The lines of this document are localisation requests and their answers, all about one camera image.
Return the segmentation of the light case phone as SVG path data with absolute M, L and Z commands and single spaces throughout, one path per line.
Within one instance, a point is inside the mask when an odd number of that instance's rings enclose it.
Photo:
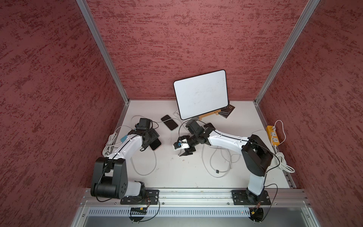
M 172 119 L 169 115 L 165 115 L 161 118 L 162 123 L 164 123 L 166 125 L 166 127 L 170 130 L 173 131 L 176 128 L 178 128 L 178 124 L 175 122 L 174 119 Z

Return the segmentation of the pink case phone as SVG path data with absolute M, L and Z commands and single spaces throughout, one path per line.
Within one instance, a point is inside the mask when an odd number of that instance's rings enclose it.
M 162 145 L 161 141 L 159 139 L 154 140 L 151 144 L 150 144 L 150 148 L 155 151 L 156 149 L 158 149 L 160 146 Z

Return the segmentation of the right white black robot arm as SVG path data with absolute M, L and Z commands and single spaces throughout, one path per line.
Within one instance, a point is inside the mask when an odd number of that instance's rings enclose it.
M 221 147 L 243 156 L 247 169 L 250 171 L 250 179 L 246 194 L 250 200 L 258 200 L 265 188 L 266 174 L 271 165 L 273 154 L 270 152 L 259 136 L 253 134 L 250 137 L 238 137 L 222 133 L 212 125 L 200 126 L 197 122 L 188 123 L 186 129 L 190 136 L 180 136 L 174 143 L 174 149 L 183 149 L 183 156 L 191 155 L 195 146 L 207 144 Z

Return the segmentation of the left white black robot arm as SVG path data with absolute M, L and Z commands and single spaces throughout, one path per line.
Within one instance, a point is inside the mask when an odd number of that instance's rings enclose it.
M 132 130 L 115 152 L 98 158 L 93 171 L 91 195 L 106 199 L 140 196 L 142 182 L 129 181 L 127 160 L 130 160 L 136 151 L 146 149 L 158 137 L 155 129 Z

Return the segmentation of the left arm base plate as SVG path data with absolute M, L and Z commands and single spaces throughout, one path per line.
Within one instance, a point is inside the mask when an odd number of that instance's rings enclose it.
M 121 205 L 157 205 L 159 198 L 159 190 L 145 189 L 138 196 L 123 197 L 120 201 Z

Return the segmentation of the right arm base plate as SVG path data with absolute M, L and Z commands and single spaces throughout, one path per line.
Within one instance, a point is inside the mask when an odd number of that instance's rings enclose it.
M 232 199 L 234 205 L 270 205 L 271 200 L 266 190 L 260 195 L 255 195 L 248 189 L 232 190 Z

